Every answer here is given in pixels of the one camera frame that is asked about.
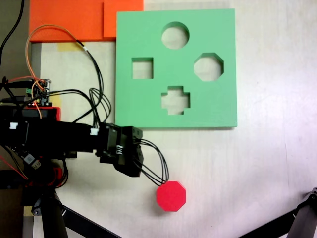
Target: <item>octagonal hole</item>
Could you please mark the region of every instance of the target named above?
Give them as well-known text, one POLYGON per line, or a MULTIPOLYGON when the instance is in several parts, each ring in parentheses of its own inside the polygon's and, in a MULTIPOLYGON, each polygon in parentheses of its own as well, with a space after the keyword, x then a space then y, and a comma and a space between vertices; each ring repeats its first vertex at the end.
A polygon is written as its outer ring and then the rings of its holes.
POLYGON ((183 48, 189 40, 188 28, 180 22, 171 22, 163 29, 162 42, 170 49, 183 48))
POLYGON ((195 61, 194 73, 204 82, 216 81, 223 72, 223 60, 216 53, 203 53, 195 61))

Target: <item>circuit board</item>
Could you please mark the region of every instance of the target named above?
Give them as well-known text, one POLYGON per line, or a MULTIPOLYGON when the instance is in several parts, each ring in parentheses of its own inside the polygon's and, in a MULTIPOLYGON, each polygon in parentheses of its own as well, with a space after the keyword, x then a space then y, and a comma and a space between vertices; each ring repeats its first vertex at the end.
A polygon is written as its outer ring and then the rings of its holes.
MULTIPOLYGON (((44 92, 49 92, 51 81, 49 79, 43 79, 43 80, 44 80, 44 82, 39 82, 39 85, 44 88, 44 92)), ((27 88, 26 93, 28 96, 31 96, 31 88, 27 88)), ((43 94, 43 92, 38 87, 34 87, 33 88, 33 97, 37 97, 40 94, 43 94)), ((52 103, 50 103, 49 96, 41 97, 40 99, 36 100, 35 102, 37 103, 37 105, 39 107, 51 107, 52 106, 52 103)), ((35 107, 35 104, 33 102, 29 103, 28 107, 35 107)))

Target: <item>green shape sorter board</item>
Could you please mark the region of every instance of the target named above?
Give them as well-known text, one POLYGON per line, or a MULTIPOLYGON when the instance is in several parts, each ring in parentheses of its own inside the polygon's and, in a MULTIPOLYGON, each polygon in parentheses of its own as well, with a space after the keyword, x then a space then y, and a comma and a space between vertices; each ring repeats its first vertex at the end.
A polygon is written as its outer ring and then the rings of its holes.
POLYGON ((135 127, 237 126, 234 9, 134 11, 117 13, 115 123, 135 127), (169 26, 183 26, 187 44, 162 42, 169 26), (216 81, 202 81, 195 62, 214 56, 222 63, 216 81), (151 59, 152 79, 133 79, 132 63, 151 59), (182 115, 169 115, 161 96, 169 88, 190 94, 182 115))

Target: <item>red octagonal block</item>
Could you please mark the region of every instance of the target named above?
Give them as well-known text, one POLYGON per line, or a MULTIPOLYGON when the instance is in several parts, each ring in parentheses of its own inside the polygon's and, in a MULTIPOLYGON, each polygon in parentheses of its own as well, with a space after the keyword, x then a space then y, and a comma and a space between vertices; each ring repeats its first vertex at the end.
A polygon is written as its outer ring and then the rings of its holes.
POLYGON ((186 189, 169 181, 157 189, 157 203, 165 212, 177 212, 186 203, 186 189))

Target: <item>yellow tape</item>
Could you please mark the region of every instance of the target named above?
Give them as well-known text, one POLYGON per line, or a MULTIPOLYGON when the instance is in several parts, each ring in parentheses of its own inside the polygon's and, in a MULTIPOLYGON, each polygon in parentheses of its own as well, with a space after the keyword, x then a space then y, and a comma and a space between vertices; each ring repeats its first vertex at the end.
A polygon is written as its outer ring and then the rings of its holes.
POLYGON ((52 103, 53 107, 61 108, 61 98, 60 98, 60 95, 50 97, 50 102, 52 103))
POLYGON ((32 206, 24 206, 23 207, 23 216, 24 217, 33 217, 31 210, 32 210, 32 206))
POLYGON ((82 51, 83 48, 77 42, 62 42, 57 44, 58 51, 82 51))

